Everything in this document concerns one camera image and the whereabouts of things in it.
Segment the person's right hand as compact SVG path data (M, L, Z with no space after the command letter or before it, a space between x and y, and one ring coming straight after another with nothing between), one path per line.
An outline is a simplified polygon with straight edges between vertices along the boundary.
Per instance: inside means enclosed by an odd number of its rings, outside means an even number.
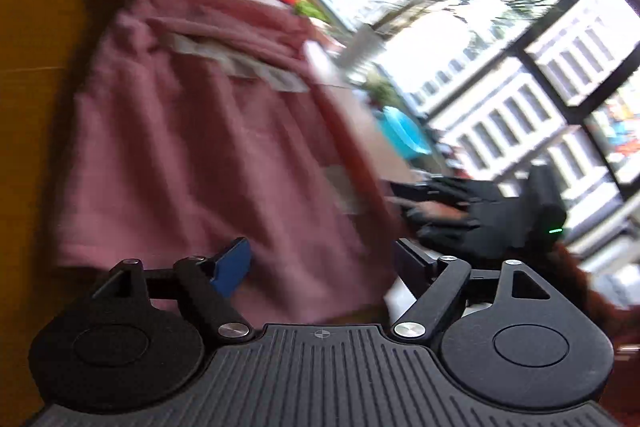
M466 217L468 215L460 219L440 220L426 215L418 206L408 209L406 213L406 221L414 234L420 227L418 222L420 218L449 223ZM548 254L522 262L550 283L580 311L585 312L587 317L613 340L616 349L638 345L639 306L616 306L611 299L602 295L594 286L596 279L592 274L580 269L578 260L566 248L561 237ZM475 266L492 268L495 265Z

